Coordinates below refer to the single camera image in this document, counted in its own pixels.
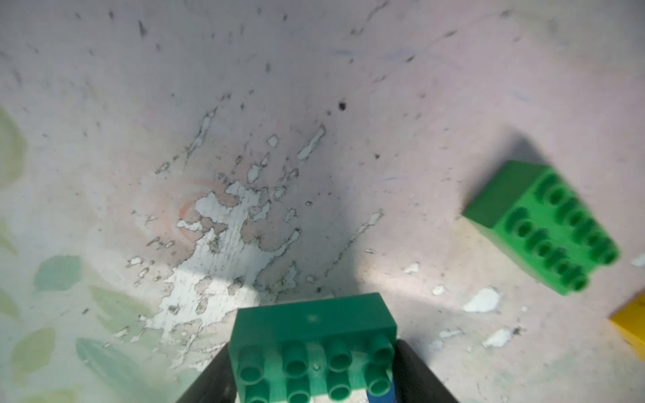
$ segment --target white paint chip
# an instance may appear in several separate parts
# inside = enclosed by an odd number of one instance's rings
[[[201,221],[188,223],[184,220],[179,220],[175,226],[177,228],[185,228],[188,231],[201,231],[204,229]]]
[[[505,347],[513,338],[513,331],[502,328],[496,331],[491,337],[484,340],[482,346],[484,348],[502,348]]]
[[[275,197],[276,200],[280,200],[282,199],[282,196],[284,196],[285,194],[286,194],[286,188],[284,186],[280,186],[273,193],[273,197]]]
[[[262,210],[256,215],[252,217],[253,221],[259,221],[259,220],[266,220],[267,216],[269,215],[269,210],[271,210],[271,202],[266,202],[264,206],[262,206]]]
[[[132,259],[128,260],[128,267],[136,266],[143,263],[143,259],[139,256],[135,256]]]
[[[403,269],[403,273],[405,274],[412,274],[412,273],[418,273],[419,272],[419,262],[414,262],[413,264],[409,265],[408,267]]]
[[[246,174],[246,182],[247,183],[255,182],[255,180],[260,177],[261,170],[262,170],[261,166],[257,164],[252,164],[251,168],[249,168],[248,173]]]
[[[286,212],[286,215],[284,216],[284,221],[289,222],[296,217],[297,217],[297,214],[295,212],[295,208],[290,208],[289,211]]]
[[[188,150],[186,151],[188,158],[190,158],[190,155],[193,154],[193,152],[196,149],[198,149],[199,147],[202,146],[202,144],[204,144],[204,138],[206,138],[206,134],[208,133],[208,129],[210,128],[210,123],[213,117],[215,117],[215,111],[217,111],[217,108],[208,112],[204,116],[204,119],[202,119],[202,124],[199,128],[199,133],[197,133],[197,135],[195,136],[195,139],[193,140],[193,142],[188,147]]]
[[[456,336],[461,336],[463,334],[464,332],[462,331],[462,329],[455,329],[455,330],[447,329],[439,332],[439,338],[441,340],[447,340],[447,339],[452,339],[453,337],[456,337]]]
[[[464,305],[464,312],[486,313],[497,309],[502,295],[491,287],[482,288]]]
[[[631,263],[636,267],[645,267],[645,253],[637,256]]]
[[[269,139],[266,141],[271,147],[275,148],[278,145],[278,142],[280,139],[278,139],[278,135],[274,134],[273,136],[269,137]]]
[[[441,295],[444,292],[446,292],[446,286],[443,284],[440,284],[432,289],[432,295]]]
[[[316,148],[318,142],[325,135],[325,133],[325,127],[323,125],[320,125],[316,134],[311,140],[309,140],[309,144],[307,144],[307,146],[298,153],[297,157],[300,161],[303,161],[309,157],[309,154],[311,154],[313,149]]]

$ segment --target toy brick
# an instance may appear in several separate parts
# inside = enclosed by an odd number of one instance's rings
[[[645,361],[645,292],[612,316],[611,322],[636,355]]]
[[[397,325],[378,293],[237,312],[228,346],[243,403],[385,395]]]
[[[562,295],[580,292],[616,243],[550,166],[508,161],[464,216],[526,273]]]

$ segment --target green leaf pattern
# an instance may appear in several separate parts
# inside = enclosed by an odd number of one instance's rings
[[[11,370],[16,382],[22,382],[27,375],[49,364],[55,338],[53,328],[43,328],[30,333],[15,345],[11,352]]]

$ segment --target scratch mark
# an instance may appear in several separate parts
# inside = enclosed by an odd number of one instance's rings
[[[210,124],[213,121],[213,118],[215,117],[216,111],[217,111],[217,108],[213,109],[212,111],[208,112],[202,119],[202,124],[199,128],[199,132],[197,133],[197,135],[195,136],[195,139],[193,140],[193,142],[190,144],[190,146],[186,151],[186,163],[188,163],[188,159],[193,154],[193,152],[204,144],[204,139],[206,138],[206,134],[208,133],[208,129],[210,128]]]
[[[325,272],[324,272],[325,277],[326,277],[326,276],[329,274],[329,272],[330,272],[330,271],[331,271],[331,270],[332,270],[332,269],[333,269],[333,268],[338,264],[338,262],[340,262],[340,261],[341,261],[342,256],[345,254],[345,252],[347,252],[347,251],[350,249],[350,247],[352,246],[352,244],[353,244],[354,242],[356,242],[356,240],[357,240],[357,239],[358,239],[358,238],[359,238],[359,237],[360,237],[360,236],[361,236],[365,231],[367,231],[367,229],[368,229],[369,227],[371,227],[371,226],[375,226],[375,225],[376,225],[376,223],[377,223],[381,218],[383,218],[383,216],[384,216],[384,215],[385,215],[385,214],[383,213],[383,210],[381,209],[381,210],[379,210],[379,211],[377,211],[377,212],[375,212],[375,213],[372,213],[372,215],[370,216],[370,219],[369,219],[369,220],[367,220],[366,222],[364,222],[363,224],[361,224],[361,226],[359,226],[359,229],[358,229],[358,230],[356,230],[356,232],[354,233],[354,235],[352,235],[352,237],[350,238],[350,240],[348,240],[348,241],[347,241],[347,243],[345,244],[345,246],[342,248],[342,250],[340,251],[340,253],[339,253],[339,254],[338,254],[338,256],[336,257],[336,259],[334,259],[334,260],[333,260],[333,262],[332,262],[331,266],[329,266],[329,267],[327,268],[327,270],[325,270]]]
[[[322,139],[326,132],[326,128],[323,124],[321,124],[316,134],[311,140],[309,140],[309,144],[307,144],[307,146],[300,150],[300,152],[298,153],[297,157],[300,161],[304,161],[309,158],[309,154],[311,154],[313,149],[316,148],[318,142]]]
[[[372,17],[373,17],[377,12],[381,11],[383,8],[386,8],[386,7],[388,6],[388,4],[390,4],[390,2],[389,2],[389,0],[386,0],[386,1],[384,1],[384,2],[383,2],[383,4],[381,4],[380,6],[377,6],[377,7],[376,7],[376,8],[374,8],[372,11],[370,11],[370,13],[367,15],[367,19],[365,20],[365,22],[366,22],[366,23],[369,23],[369,22],[370,22],[370,19],[372,19]]]

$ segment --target lego stud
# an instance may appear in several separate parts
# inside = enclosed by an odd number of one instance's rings
[[[365,384],[368,392],[375,397],[381,397],[390,391],[390,379],[384,367],[368,365],[365,369]]]
[[[309,403],[311,397],[308,377],[286,381],[286,401],[288,403]]]
[[[283,372],[288,378],[300,378],[309,369],[307,349],[304,344],[291,342],[283,349]]]
[[[237,375],[246,385],[260,382],[264,375],[264,357],[256,349],[246,349],[240,352],[240,364],[237,368]]]
[[[327,395],[330,399],[340,402],[345,400],[351,392],[352,388],[347,372],[329,371],[327,374]]]
[[[520,238],[526,238],[533,232],[533,223],[527,219],[518,220],[513,226],[513,233]]]
[[[566,249],[557,248],[544,262],[544,267],[549,271],[555,271],[560,263],[566,262]]]
[[[346,371],[352,365],[352,353],[347,343],[341,339],[333,339],[325,345],[329,369],[336,372]]]
[[[262,381],[245,389],[244,403],[269,403],[269,383]]]
[[[618,259],[619,255],[620,253],[618,252],[616,245],[608,239],[591,251],[591,259],[603,266],[609,266],[614,263]]]
[[[394,348],[392,347],[392,343],[382,333],[370,337],[367,343],[367,351],[370,354],[372,363],[378,366],[392,364]]]

